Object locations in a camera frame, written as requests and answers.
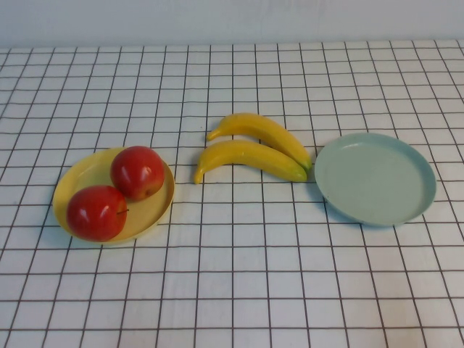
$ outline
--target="table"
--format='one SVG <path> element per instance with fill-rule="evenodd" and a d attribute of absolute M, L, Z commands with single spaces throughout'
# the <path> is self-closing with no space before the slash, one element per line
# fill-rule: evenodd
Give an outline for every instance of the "table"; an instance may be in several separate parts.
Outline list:
<path fill-rule="evenodd" d="M 0 346 L 463 347 L 464 41 L 0 50 Z M 314 181 L 240 165 L 192 181 L 205 134 L 259 112 L 311 153 L 382 133 L 436 173 L 396 228 L 337 214 Z M 142 238 L 72 239 L 54 187 L 83 157 L 154 148 L 172 208 Z"/>

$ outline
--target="red apple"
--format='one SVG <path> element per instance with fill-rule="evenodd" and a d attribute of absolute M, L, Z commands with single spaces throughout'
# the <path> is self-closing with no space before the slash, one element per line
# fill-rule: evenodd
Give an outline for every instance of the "red apple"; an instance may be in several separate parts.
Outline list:
<path fill-rule="evenodd" d="M 110 177 L 125 197 L 140 201 L 160 190 L 165 182 L 165 170 L 161 157 L 154 150 L 132 146 L 113 159 Z"/>
<path fill-rule="evenodd" d="M 123 230 L 127 210 L 124 196 L 116 188 L 89 186 L 72 196 L 66 220 L 76 236 L 89 241 L 107 241 Z"/>

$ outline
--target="plate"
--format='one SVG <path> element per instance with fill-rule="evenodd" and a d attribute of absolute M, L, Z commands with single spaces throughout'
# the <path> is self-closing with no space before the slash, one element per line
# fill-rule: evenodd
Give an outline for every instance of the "plate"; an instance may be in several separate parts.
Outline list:
<path fill-rule="evenodd" d="M 400 225 L 434 201 L 436 179 L 410 145 L 375 133 L 342 136 L 315 161 L 315 180 L 329 204 L 360 223 Z"/>
<path fill-rule="evenodd" d="M 112 185 L 109 177 L 111 162 L 123 147 L 96 152 L 73 165 L 59 181 L 53 196 L 53 213 L 61 227 L 76 237 L 66 222 L 67 203 L 77 191 L 92 185 Z M 169 166 L 163 162 L 165 182 L 154 195 L 138 202 L 127 201 L 128 215 L 124 229 L 115 237 L 99 244 L 122 243 L 150 231 L 169 210 L 173 201 L 175 181 Z"/>

